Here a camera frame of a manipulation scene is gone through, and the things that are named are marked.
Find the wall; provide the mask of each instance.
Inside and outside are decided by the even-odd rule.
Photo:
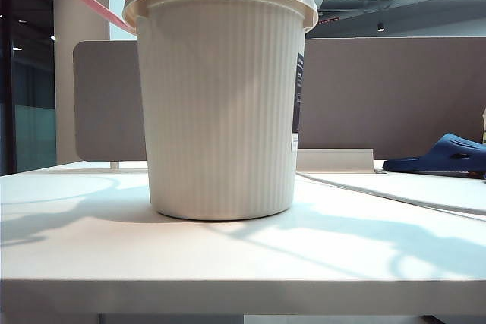
[[[108,6],[109,0],[98,0]],[[58,164],[78,161],[74,138],[73,49],[81,41],[109,39],[109,25],[79,0],[54,0],[55,99]]]

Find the glass window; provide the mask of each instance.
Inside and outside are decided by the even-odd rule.
[[[10,46],[2,44],[2,51],[11,52],[11,60],[2,59],[2,68],[10,72],[11,91],[5,83],[0,90],[13,109],[13,115],[2,115],[2,125],[12,124],[3,136],[14,144],[15,167],[3,169],[4,174],[53,166],[56,153],[52,0],[4,0],[2,4],[8,5],[2,20],[9,22],[9,27],[2,23],[2,33],[10,42]]]

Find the dark label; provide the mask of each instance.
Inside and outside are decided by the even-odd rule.
[[[304,56],[298,53],[297,73],[295,75],[294,122],[292,124],[292,133],[298,133],[298,121],[301,116],[301,96],[302,96],[303,77],[304,77]]]

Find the slipper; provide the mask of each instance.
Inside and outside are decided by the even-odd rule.
[[[486,145],[448,133],[440,138],[426,155],[389,159],[383,164],[383,169],[392,172],[485,172]]]

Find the desk surface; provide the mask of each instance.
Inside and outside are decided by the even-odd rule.
[[[297,177],[284,213],[188,222],[152,210],[140,164],[108,167],[0,178],[5,312],[486,315],[485,221]]]

